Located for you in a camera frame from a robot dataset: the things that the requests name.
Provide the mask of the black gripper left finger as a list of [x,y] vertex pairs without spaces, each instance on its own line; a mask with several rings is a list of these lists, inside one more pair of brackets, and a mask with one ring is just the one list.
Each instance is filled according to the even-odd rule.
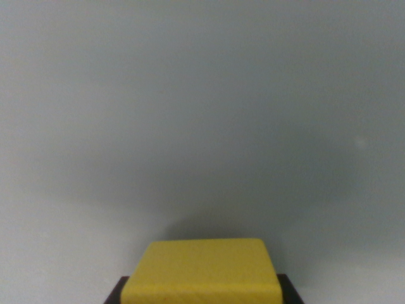
[[113,290],[110,292],[106,300],[104,301],[104,304],[120,304],[120,296],[121,292],[123,290],[123,287],[127,283],[129,279],[129,276],[123,276],[119,279],[119,281],[116,283],[115,287]]

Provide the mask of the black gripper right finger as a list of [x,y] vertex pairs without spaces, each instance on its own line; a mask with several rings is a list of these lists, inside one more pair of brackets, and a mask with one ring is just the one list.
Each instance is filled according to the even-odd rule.
[[284,304],[304,304],[303,299],[286,274],[277,274],[277,279],[282,289]]

